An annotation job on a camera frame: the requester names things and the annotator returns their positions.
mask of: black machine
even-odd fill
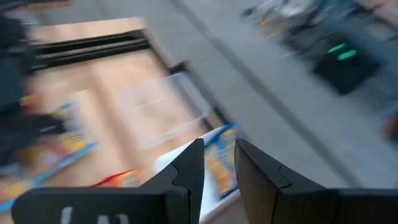
[[[381,67],[388,66],[396,72],[397,67],[390,66],[395,64],[395,52],[373,37],[366,29],[366,19],[362,19],[375,19],[373,12],[365,11],[352,0],[315,2],[320,2],[316,15],[304,26],[290,30],[286,40],[299,55],[312,52],[306,59],[314,63],[315,74],[337,93],[346,95],[377,75]],[[313,40],[308,45],[306,39]]]
[[[204,143],[197,139],[136,189],[43,188],[19,197],[12,216],[28,223],[199,223]],[[326,189],[245,140],[235,167],[249,223],[397,223],[398,190]]]

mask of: metal bar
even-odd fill
[[[101,37],[92,37],[78,40],[68,40],[50,44],[35,45],[35,48],[41,55],[66,52],[69,50],[78,50],[88,47],[96,47],[100,45],[115,44],[126,41],[147,42],[142,31],[133,30],[122,34],[104,35]]]
[[[33,69],[33,71],[37,71],[37,70],[41,70],[41,69],[52,68],[52,67],[57,67],[57,66],[62,66],[62,65],[69,65],[69,64],[78,63],[78,62],[85,62],[87,60],[94,60],[94,59],[109,57],[109,56],[113,56],[113,55],[117,55],[117,54],[123,54],[123,53],[137,51],[137,50],[144,50],[144,49],[148,49],[148,48],[150,48],[149,43],[143,42],[143,43],[139,43],[139,44],[127,44],[127,45],[120,45],[117,47],[111,47],[111,48],[107,48],[107,49],[93,50],[91,52],[63,55],[63,56],[54,57],[54,58],[46,58],[41,61],[43,63],[42,65],[38,65],[32,69]]]

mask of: green light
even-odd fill
[[[334,52],[336,50],[339,50],[339,49],[343,48],[345,45],[346,44],[337,45],[336,47],[333,47],[332,49],[330,49],[328,53],[332,53],[332,52]]]
[[[347,58],[352,57],[354,55],[356,55],[356,50],[350,50],[349,52],[345,52],[345,53],[342,53],[341,55],[339,55],[337,59],[338,60],[344,60],[344,59],[347,59]]]

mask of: gray floor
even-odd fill
[[[189,60],[263,151],[327,187],[395,185],[398,152],[377,133],[378,113],[393,99],[379,88],[386,75],[337,96],[276,41],[259,38],[239,20],[245,7],[260,0],[174,0],[191,10],[201,26],[171,1],[72,0],[72,7],[42,11],[38,18],[52,25],[142,16],[170,56],[169,64]],[[208,29],[201,30],[203,25]],[[208,40],[210,34],[223,39],[227,57]]]

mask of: clear plastic container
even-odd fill
[[[121,100],[126,126],[144,149],[199,126],[210,111],[185,72],[122,90]]]

